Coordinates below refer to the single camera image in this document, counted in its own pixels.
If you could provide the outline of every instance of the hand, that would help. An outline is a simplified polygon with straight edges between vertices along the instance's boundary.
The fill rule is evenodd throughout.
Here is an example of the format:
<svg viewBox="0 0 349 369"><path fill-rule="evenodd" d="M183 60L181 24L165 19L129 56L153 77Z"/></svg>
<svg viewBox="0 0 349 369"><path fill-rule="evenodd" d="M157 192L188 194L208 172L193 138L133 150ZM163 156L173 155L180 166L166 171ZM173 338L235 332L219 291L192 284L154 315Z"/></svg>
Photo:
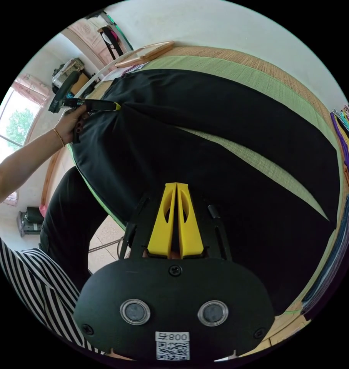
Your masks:
<svg viewBox="0 0 349 369"><path fill-rule="evenodd" d="M82 130L84 122L88 117L89 114L85 105L78 107L76 110L69 109L63 113L55 129L65 144L72 142L74 127L77 125L77 129Z"/></svg>

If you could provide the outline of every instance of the black pants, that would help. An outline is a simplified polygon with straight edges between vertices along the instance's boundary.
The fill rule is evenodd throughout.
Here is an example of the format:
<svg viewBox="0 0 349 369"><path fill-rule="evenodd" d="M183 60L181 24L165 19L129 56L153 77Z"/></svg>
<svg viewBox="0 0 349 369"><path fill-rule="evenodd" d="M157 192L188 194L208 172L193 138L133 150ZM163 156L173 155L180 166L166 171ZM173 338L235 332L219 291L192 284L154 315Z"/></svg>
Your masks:
<svg viewBox="0 0 349 369"><path fill-rule="evenodd" d="M76 167L67 171L52 196L43 221L40 247L82 289L90 277L90 241L107 217Z"/></svg>

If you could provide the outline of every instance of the tiled floor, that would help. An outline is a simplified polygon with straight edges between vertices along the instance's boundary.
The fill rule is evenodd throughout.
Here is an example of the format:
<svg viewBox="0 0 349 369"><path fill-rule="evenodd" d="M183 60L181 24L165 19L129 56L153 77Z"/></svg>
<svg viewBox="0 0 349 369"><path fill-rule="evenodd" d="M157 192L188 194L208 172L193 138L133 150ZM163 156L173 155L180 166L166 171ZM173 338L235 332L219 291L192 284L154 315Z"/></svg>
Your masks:
<svg viewBox="0 0 349 369"><path fill-rule="evenodd" d="M50 187L47 194L47 203L50 201L50 198L60 180L63 178L63 175L73 166L74 163L70 156L69 150L67 148L62 149L53 170L52 179L50 181ZM93 236L90 242L90 249L120 239L123 235L124 231L119 227L119 225L110 216L107 216L105 221L101 224ZM89 269L92 273L95 273L103 266L112 263L117 259L117 244L108 246L105 249L93 251L89 254Z"/></svg>

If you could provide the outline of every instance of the striped shirt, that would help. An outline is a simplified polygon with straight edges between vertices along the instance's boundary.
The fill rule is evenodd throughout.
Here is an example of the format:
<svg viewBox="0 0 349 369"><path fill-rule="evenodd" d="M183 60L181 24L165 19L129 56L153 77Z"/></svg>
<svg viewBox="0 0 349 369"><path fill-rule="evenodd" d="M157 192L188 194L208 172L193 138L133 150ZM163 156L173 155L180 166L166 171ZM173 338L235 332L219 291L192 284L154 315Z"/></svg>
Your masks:
<svg viewBox="0 0 349 369"><path fill-rule="evenodd" d="M28 310L60 337L101 353L84 338L73 318L79 292L61 269L40 249L11 250L0 238L0 266Z"/></svg>

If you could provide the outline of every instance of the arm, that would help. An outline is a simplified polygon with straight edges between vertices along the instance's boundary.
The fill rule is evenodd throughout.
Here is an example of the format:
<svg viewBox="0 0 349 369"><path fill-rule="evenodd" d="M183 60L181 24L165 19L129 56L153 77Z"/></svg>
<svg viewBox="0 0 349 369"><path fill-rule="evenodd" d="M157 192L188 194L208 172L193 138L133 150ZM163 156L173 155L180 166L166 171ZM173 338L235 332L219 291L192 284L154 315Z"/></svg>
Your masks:
<svg viewBox="0 0 349 369"><path fill-rule="evenodd" d="M55 129L64 144L72 142L77 122L87 118L86 107L67 111ZM59 136L53 131L43 134L28 145L8 156L0 164L0 203L20 188L29 177L53 154L63 147Z"/></svg>

